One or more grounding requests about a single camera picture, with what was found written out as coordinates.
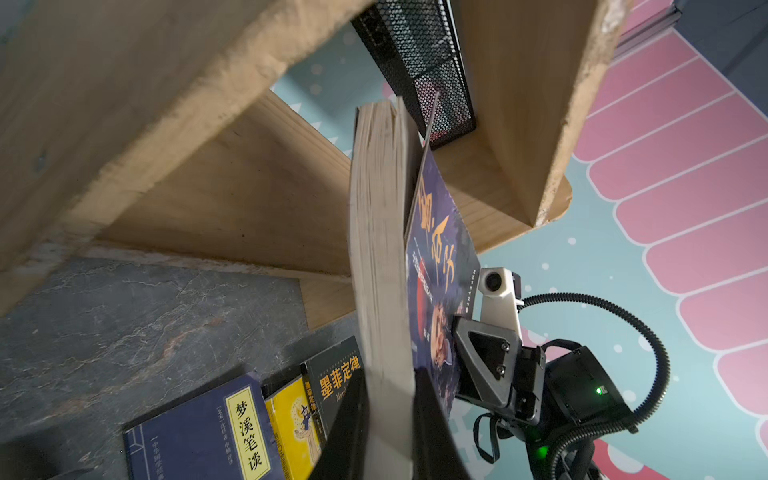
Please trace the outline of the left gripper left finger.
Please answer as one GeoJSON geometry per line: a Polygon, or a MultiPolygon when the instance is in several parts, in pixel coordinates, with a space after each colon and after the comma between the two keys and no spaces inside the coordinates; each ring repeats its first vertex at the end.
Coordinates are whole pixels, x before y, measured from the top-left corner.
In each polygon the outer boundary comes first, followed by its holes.
{"type": "Polygon", "coordinates": [[[360,369],[349,381],[326,446],[308,479],[362,479],[368,431],[369,399],[365,371],[360,369]]]}

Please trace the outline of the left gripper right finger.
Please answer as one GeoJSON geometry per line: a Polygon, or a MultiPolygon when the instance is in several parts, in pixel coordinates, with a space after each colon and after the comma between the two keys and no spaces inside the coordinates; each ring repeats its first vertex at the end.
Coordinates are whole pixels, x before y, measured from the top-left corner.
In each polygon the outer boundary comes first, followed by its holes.
{"type": "Polygon", "coordinates": [[[458,454],[429,372],[415,370],[413,401],[413,478],[470,479],[458,454]]]}

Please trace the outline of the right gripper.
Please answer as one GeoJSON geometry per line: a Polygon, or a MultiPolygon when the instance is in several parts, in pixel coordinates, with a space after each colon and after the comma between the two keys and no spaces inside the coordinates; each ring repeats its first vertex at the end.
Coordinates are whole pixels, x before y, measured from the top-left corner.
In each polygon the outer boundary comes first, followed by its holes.
{"type": "Polygon", "coordinates": [[[457,397],[499,417],[524,441],[552,443],[605,422],[633,428],[631,409],[588,347],[560,339],[526,347],[513,330],[462,317],[453,336],[457,397]]]}

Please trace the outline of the black deer antler book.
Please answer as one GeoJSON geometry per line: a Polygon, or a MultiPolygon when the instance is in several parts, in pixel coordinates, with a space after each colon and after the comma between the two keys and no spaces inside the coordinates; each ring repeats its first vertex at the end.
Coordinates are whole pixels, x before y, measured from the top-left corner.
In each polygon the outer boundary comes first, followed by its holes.
{"type": "Polygon", "coordinates": [[[347,384],[354,372],[362,367],[362,356],[354,336],[300,364],[302,383],[321,446],[330,434],[347,384]]]}

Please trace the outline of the purple old man book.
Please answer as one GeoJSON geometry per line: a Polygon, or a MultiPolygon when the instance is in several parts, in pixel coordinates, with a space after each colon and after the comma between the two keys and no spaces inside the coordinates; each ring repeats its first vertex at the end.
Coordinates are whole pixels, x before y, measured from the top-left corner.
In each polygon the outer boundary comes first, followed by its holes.
{"type": "Polygon", "coordinates": [[[357,111],[349,256],[369,399],[364,475],[413,478],[415,370],[447,419],[459,383],[454,319],[479,262],[427,141],[397,96],[357,111]]]}

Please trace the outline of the yellow cartoon book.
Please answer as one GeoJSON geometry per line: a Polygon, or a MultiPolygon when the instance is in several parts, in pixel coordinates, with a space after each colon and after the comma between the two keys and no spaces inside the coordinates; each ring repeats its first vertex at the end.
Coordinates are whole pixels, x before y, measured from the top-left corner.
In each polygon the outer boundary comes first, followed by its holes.
{"type": "Polygon", "coordinates": [[[321,456],[321,445],[302,379],[295,378],[266,400],[284,476],[308,479],[321,456]]]}

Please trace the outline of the dark blue book right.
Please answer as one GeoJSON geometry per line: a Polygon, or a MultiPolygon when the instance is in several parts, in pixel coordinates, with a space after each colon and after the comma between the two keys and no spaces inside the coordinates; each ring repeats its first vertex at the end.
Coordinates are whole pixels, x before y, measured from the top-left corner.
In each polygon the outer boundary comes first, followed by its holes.
{"type": "Polygon", "coordinates": [[[283,479],[261,383],[248,372],[123,434],[131,479],[283,479]]]}

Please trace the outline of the wooden two-tier bookshelf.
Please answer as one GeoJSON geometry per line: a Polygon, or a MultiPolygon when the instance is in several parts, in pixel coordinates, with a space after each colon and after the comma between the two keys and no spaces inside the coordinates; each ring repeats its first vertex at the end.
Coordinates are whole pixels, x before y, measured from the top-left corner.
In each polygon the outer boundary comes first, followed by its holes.
{"type": "MultiPolygon", "coordinates": [[[[271,90],[364,1],[4,3],[1,309],[74,256],[300,282],[354,310],[349,159],[271,90]]],[[[628,1],[458,1],[477,129],[438,150],[479,252],[561,218],[628,1]]]]}

